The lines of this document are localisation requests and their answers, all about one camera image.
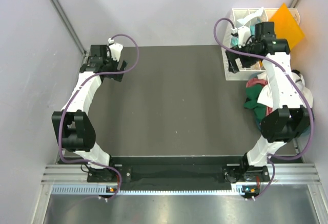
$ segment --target metal floor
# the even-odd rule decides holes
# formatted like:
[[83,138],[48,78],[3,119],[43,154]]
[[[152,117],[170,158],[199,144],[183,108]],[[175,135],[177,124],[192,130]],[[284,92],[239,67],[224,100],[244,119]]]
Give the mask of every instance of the metal floor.
[[[135,49],[124,48],[121,59],[132,66]],[[105,79],[89,118],[98,144],[115,156],[242,155],[260,137],[244,101],[245,82],[225,80],[218,46],[141,47],[121,83]]]
[[44,224],[319,223],[307,186],[271,186],[256,202],[240,196],[84,198],[52,195]]

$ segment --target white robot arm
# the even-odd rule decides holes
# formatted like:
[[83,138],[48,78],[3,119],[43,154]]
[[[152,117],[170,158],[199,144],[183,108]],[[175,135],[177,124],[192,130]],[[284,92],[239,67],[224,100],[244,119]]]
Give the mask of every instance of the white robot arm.
[[[290,67],[291,58],[289,54],[285,52],[276,52],[274,55],[268,54],[267,57],[282,65],[286,70],[286,74],[292,77],[292,70]],[[282,109],[283,106],[295,109],[304,106],[298,93],[279,68],[267,60],[263,61],[263,66],[266,69],[268,85],[270,85],[272,91],[273,111]],[[265,166],[268,163],[268,154],[275,154],[276,151],[285,144],[285,141],[274,141],[269,143],[262,135],[254,148],[247,153],[249,165],[256,167]]]
[[[123,46],[115,43],[112,39],[109,39],[108,43],[108,45],[92,45],[90,47],[88,62],[80,69],[78,81],[72,95],[77,89],[80,89],[81,84],[94,73],[122,71],[126,68],[127,64],[123,61],[121,69],[117,70]],[[118,74],[107,77],[120,82],[123,75]],[[103,76],[91,78],[68,107],[67,115],[65,116],[62,141],[63,149],[72,151],[84,159],[108,166],[111,157],[96,143],[95,131],[88,119],[92,99],[103,82],[103,79]],[[57,140],[61,115],[61,111],[56,111],[52,115],[52,122]],[[94,164],[90,164],[90,166],[95,169],[102,168]]]
[[[242,40],[240,40],[242,43],[246,31],[246,29],[242,30]],[[239,71],[236,59],[240,60],[244,68],[249,68],[259,61],[258,58],[253,57],[256,55],[266,56],[275,62],[268,60],[262,62],[271,88],[273,112],[261,121],[262,135],[254,148],[242,157],[237,170],[239,176],[236,177],[236,181],[238,181],[241,177],[245,178],[245,175],[258,175],[263,172],[268,163],[268,156],[274,155],[279,148],[300,136],[310,125],[310,117],[296,89],[285,76],[292,77],[290,49],[286,39],[276,38],[273,22],[256,24],[251,43],[241,46],[239,44],[225,53],[229,62],[229,71],[233,73]]]

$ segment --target metal extrusion frame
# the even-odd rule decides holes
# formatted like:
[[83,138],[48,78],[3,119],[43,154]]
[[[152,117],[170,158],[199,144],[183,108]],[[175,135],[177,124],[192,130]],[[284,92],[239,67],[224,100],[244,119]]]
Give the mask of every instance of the metal extrusion frame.
[[78,47],[79,51],[85,55],[86,50],[83,47],[83,44],[81,43],[81,40],[77,36],[70,20],[68,19],[67,15],[65,14],[63,7],[61,6],[60,2],[58,0],[50,0],[50,2],[55,7],[55,10],[60,17],[60,19],[63,21],[65,28],[67,29],[68,33],[71,35],[73,41],[75,42],[76,46]]
[[[320,224],[328,224],[328,203],[314,164],[275,164],[276,175],[273,185],[307,185]],[[272,166],[268,165],[272,175]],[[66,195],[110,195],[108,187],[117,183],[89,183],[88,174],[80,170],[80,165],[46,166],[32,224],[42,224],[51,194]],[[217,191],[120,191],[120,195],[240,195],[242,186],[248,182],[232,184],[231,190]]]

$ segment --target green cloth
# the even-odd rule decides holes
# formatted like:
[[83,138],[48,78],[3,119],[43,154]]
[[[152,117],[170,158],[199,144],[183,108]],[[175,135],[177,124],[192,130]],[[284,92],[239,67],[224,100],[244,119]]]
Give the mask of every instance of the green cloth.
[[258,120],[262,121],[265,118],[267,107],[257,102],[258,96],[260,95],[263,86],[256,84],[251,87],[246,87],[246,95],[248,100],[244,104],[244,108],[253,110]]

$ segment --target cable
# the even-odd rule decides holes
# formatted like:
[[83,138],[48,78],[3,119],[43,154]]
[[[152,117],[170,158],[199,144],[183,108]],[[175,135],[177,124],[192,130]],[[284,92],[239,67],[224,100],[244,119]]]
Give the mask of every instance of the cable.
[[272,176],[271,176],[271,179],[269,180],[268,184],[266,185],[266,187],[263,189],[262,192],[260,192],[256,197],[254,197],[254,201],[256,199],[258,199],[260,196],[262,196],[269,188],[269,186],[271,185],[271,183],[273,182],[273,179],[276,175],[276,167],[275,165],[273,164],[273,162],[270,161],[270,159],[268,158],[268,163],[270,163],[272,165]]
[[229,18],[221,18],[219,19],[215,25],[214,25],[214,30],[213,30],[213,33],[214,33],[214,38],[215,38],[215,41],[222,47],[224,48],[225,50],[227,51],[230,51],[232,53],[235,53],[235,54],[238,54],[238,55],[242,55],[242,56],[250,56],[250,57],[255,57],[255,58],[259,58],[259,59],[263,59],[263,60],[267,60],[271,63],[273,63],[275,66],[277,66],[279,69],[281,69],[281,71],[284,73],[284,75],[286,76],[286,78],[289,80],[289,82],[291,83],[291,85],[295,88],[296,92],[299,94],[299,96],[301,97],[301,99],[303,100],[303,102],[305,103],[305,106],[306,106],[306,110],[307,112],[309,113],[309,118],[310,118],[310,135],[309,135],[309,139],[303,149],[302,152],[300,152],[298,155],[295,155],[295,156],[291,156],[291,157],[285,157],[285,156],[277,156],[277,155],[273,155],[271,153],[268,154],[268,163],[270,163],[272,165],[272,168],[273,168],[273,174],[271,176],[271,179],[268,183],[268,185],[263,189],[263,191],[254,198],[255,199],[258,199],[260,196],[262,196],[264,194],[264,192],[267,191],[267,189],[269,188],[269,186],[271,185],[274,177],[275,177],[275,166],[274,164],[270,161],[270,157],[274,157],[274,158],[278,158],[278,159],[281,159],[281,160],[288,160],[288,161],[291,161],[291,160],[296,160],[296,159],[299,159],[301,158],[310,148],[311,144],[312,144],[312,139],[313,139],[313,133],[314,133],[314,121],[313,121],[313,114],[312,114],[312,110],[311,110],[311,107],[310,107],[310,104],[309,102],[306,100],[305,96],[303,95],[303,93],[301,92],[301,90],[297,87],[297,85],[294,83],[293,79],[286,73],[286,70],[283,68],[283,66],[281,66],[280,64],[278,64],[276,61],[268,58],[268,57],[265,57],[265,56],[261,56],[261,55],[257,55],[257,54],[251,54],[251,53],[245,53],[245,52],[241,52],[241,51],[236,51],[236,50],[233,50],[233,49],[230,49],[228,47],[226,47],[225,45],[223,45],[218,37],[217,37],[217,34],[216,34],[216,29],[217,29],[217,25],[221,22],[221,21],[228,21],[231,26],[233,28],[235,28],[235,25],[234,23],[229,19]]
[[63,114],[61,115],[61,118],[60,118],[60,123],[59,123],[59,132],[58,132],[58,149],[59,149],[59,156],[61,158],[61,160],[67,164],[75,164],[75,163],[80,163],[80,162],[86,162],[86,163],[91,163],[91,164],[94,164],[94,165],[97,165],[97,166],[100,166],[100,167],[104,167],[104,168],[107,168],[109,170],[113,170],[119,177],[119,182],[118,182],[118,186],[117,186],[117,190],[114,192],[114,195],[112,195],[112,197],[110,199],[113,199],[115,195],[117,195],[120,187],[121,187],[121,184],[122,184],[122,176],[120,174],[120,172],[114,168],[114,167],[111,167],[111,166],[107,166],[107,165],[102,165],[102,164],[99,164],[97,162],[94,162],[94,161],[91,161],[91,160],[87,160],[87,159],[78,159],[78,160],[66,160],[63,156],[63,148],[62,148],[62,135],[63,135],[63,126],[64,126],[64,118],[65,118],[65,115],[66,115],[66,112],[67,112],[67,109],[68,107],[71,105],[71,103],[73,102],[73,100],[75,99],[75,97],[77,96],[77,94],[79,93],[79,91],[81,90],[81,88],[92,78],[96,77],[96,76],[100,76],[100,75],[110,75],[110,74],[125,74],[125,73],[128,73],[130,72],[132,69],[134,69],[136,67],[136,65],[138,64],[139,62],[139,46],[138,44],[136,43],[136,41],[126,35],[126,34],[117,34],[115,36],[112,37],[112,39],[116,38],[116,37],[119,37],[119,36],[123,36],[123,37],[127,37],[129,38],[132,43],[135,45],[136,47],[136,51],[137,51],[137,58],[136,58],[136,61],[134,63],[134,65],[130,68],[130,69],[127,69],[127,70],[123,70],[123,71],[117,71],[117,72],[103,72],[103,73],[96,73],[96,74],[93,74],[91,75],[90,77],[88,77],[82,84],[81,86],[79,87],[78,90],[76,90],[76,92],[72,95],[72,97],[69,99],[69,101],[67,102],[67,105],[66,107],[64,108],[63,110]]
[[260,190],[261,180],[260,180],[260,176],[258,175],[256,175],[256,185],[257,185],[257,189]]
[[112,59],[112,51],[111,51],[111,48],[109,48],[110,45],[106,45],[107,49],[108,49],[108,52],[109,52],[109,60]]
[[248,39],[246,40],[246,45],[247,45],[248,41],[250,41],[250,39],[251,39],[253,36],[254,36],[254,35],[251,35],[251,36],[248,37]]

